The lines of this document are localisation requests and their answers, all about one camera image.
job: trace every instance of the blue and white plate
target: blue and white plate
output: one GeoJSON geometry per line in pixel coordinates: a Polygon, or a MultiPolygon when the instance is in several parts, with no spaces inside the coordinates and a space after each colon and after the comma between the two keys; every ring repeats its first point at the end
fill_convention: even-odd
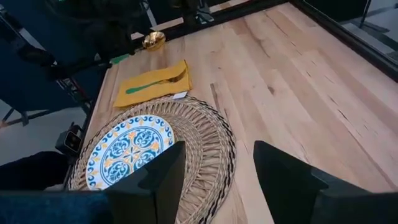
{"type": "Polygon", "coordinates": [[[173,130],[163,118],[148,114],[129,118],[94,147],[87,162],[87,185],[91,190],[106,189],[173,144],[173,130]]]}

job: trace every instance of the light wood tabletop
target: light wood tabletop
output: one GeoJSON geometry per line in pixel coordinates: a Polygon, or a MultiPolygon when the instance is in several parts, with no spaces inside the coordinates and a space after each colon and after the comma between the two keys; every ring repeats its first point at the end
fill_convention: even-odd
{"type": "Polygon", "coordinates": [[[372,192],[398,186],[398,86],[290,4],[138,52],[107,71],[87,142],[121,112],[120,83],[185,59],[189,95],[230,123],[237,145],[231,190],[213,223],[273,223],[252,159],[266,141],[372,192]]]}

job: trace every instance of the round rattan placemat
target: round rattan placemat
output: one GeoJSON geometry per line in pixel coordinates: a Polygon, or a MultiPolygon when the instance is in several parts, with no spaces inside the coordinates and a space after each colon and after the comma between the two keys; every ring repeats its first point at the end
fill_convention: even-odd
{"type": "Polygon", "coordinates": [[[232,183],[236,164],[234,136],[226,120],[204,101],[170,96],[133,106],[106,124],[82,149],[68,180],[70,190],[87,190],[87,160],[96,143],[115,125],[140,114],[162,117],[175,141],[185,141],[185,179],[176,223],[209,223],[232,183]]]}

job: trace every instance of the small bowl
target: small bowl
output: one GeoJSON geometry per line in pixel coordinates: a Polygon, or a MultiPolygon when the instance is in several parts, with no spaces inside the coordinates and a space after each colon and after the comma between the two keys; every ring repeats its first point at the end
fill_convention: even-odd
{"type": "Polygon", "coordinates": [[[145,37],[144,41],[142,42],[142,46],[149,51],[154,51],[163,46],[165,42],[166,36],[164,35],[164,33],[160,31],[155,31],[151,32],[145,37]]]}

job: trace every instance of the yellow napkin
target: yellow napkin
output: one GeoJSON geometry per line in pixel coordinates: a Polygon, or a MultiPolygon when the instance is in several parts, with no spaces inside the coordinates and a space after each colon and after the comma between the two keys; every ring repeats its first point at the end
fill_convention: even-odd
{"type": "Polygon", "coordinates": [[[143,73],[137,77],[124,80],[119,88],[118,97],[114,102],[114,107],[129,106],[136,103],[151,100],[160,96],[171,93],[180,93],[192,89],[190,74],[185,60],[181,60],[178,64],[164,69],[153,70],[143,73]],[[164,82],[149,86],[145,89],[139,90],[135,93],[127,94],[126,90],[144,86],[160,80],[173,78],[184,72],[184,76],[179,81],[164,82]]]}

